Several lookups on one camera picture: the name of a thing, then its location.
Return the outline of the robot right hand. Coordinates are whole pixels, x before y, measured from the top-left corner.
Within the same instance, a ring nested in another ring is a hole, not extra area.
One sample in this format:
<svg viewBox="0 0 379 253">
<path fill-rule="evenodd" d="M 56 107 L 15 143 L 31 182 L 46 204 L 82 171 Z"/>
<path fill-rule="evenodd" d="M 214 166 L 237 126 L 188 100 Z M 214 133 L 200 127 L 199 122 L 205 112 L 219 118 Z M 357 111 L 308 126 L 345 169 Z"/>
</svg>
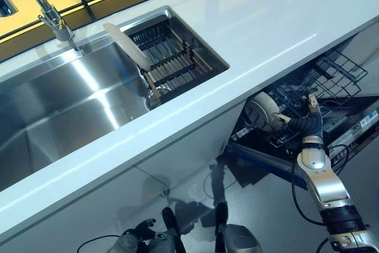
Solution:
<svg viewBox="0 0 379 253">
<path fill-rule="evenodd" d="M 285 123 L 294 132 L 304 137 L 317 136 L 323 138 L 323 120 L 319 103 L 314 94 L 308 96 L 309 115 L 303 118 L 291 118 L 281 113 L 272 113 L 274 119 Z"/>
</svg>

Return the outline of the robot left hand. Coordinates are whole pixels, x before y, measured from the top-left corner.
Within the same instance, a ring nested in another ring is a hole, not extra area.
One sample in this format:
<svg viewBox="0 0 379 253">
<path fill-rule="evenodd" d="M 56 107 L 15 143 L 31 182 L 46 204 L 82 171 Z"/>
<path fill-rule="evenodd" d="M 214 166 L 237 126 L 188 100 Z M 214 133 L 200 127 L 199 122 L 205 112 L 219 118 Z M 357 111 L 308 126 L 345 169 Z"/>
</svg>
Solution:
<svg viewBox="0 0 379 253">
<path fill-rule="evenodd" d="M 152 230 L 152 227 L 155 223 L 156 219 L 146 219 L 132 229 L 131 233 L 141 241 L 154 239 L 155 231 Z"/>
</svg>

